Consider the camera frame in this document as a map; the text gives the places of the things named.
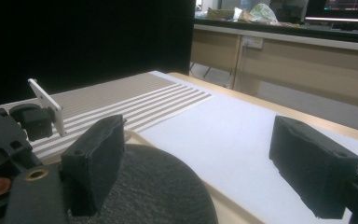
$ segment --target black backdrop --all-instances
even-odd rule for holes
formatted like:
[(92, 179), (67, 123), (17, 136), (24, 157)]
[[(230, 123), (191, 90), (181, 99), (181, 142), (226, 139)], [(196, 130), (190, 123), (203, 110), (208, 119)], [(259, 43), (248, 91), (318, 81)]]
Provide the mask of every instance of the black backdrop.
[(0, 104), (151, 70), (188, 74), (194, 0), (0, 1)]

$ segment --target black circular base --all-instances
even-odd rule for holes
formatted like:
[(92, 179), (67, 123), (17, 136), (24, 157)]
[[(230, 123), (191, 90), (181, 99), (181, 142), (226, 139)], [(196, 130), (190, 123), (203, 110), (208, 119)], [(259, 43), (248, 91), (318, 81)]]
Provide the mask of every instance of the black circular base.
[(69, 219), (70, 223), (218, 223), (211, 196), (186, 164), (162, 150), (138, 145), (126, 146), (123, 167), (101, 214)]

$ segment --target round black surface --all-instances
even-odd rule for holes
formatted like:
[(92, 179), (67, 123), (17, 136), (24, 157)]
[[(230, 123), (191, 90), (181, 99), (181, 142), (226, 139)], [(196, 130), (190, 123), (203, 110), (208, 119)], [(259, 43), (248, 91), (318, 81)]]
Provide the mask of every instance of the round black surface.
[(69, 219), (70, 223), (218, 223), (211, 196), (186, 164), (162, 150), (137, 145), (127, 145), (123, 167), (101, 214)]

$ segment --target power outlet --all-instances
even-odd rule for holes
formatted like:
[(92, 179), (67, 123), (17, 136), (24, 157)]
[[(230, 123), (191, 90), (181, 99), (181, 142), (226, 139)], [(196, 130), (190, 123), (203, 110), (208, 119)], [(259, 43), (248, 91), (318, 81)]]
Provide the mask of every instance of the power outlet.
[(262, 49), (263, 38), (245, 35), (242, 38), (242, 44), (248, 48)]

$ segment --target crumpled plastic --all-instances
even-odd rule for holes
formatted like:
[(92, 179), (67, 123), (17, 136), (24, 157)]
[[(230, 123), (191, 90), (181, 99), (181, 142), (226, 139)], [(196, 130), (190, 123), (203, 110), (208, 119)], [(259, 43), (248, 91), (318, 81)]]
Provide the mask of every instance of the crumpled plastic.
[(279, 25), (275, 13), (266, 4), (257, 4), (251, 11), (252, 18), (250, 21), (265, 23), (270, 25)]

